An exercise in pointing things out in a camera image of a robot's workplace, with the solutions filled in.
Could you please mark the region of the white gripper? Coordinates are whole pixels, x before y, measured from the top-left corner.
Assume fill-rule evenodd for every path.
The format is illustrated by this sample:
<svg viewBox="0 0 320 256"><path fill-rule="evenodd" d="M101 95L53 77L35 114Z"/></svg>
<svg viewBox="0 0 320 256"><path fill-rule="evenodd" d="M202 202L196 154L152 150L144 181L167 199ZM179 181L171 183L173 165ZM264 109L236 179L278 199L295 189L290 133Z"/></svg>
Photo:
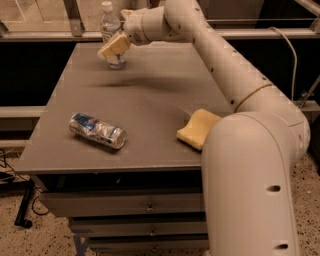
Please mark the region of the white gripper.
<svg viewBox="0 0 320 256"><path fill-rule="evenodd" d="M100 59L123 54L130 48L131 42L135 45L146 45L164 40L167 36L164 7L136 11L122 9L120 14L126 20L123 28L128 37L122 33L115 33L97 52Z"/></svg>

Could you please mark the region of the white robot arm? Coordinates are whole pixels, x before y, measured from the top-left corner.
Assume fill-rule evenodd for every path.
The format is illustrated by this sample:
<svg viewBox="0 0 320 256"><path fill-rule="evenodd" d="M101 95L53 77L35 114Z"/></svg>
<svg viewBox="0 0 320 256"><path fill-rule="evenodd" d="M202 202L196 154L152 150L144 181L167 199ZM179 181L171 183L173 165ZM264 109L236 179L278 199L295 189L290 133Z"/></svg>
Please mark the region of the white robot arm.
<svg viewBox="0 0 320 256"><path fill-rule="evenodd" d="M309 146L305 115L207 23L197 0L121 14L125 35L101 56L183 38L232 110L210 129L202 150L211 256L299 256L290 170Z"/></svg>

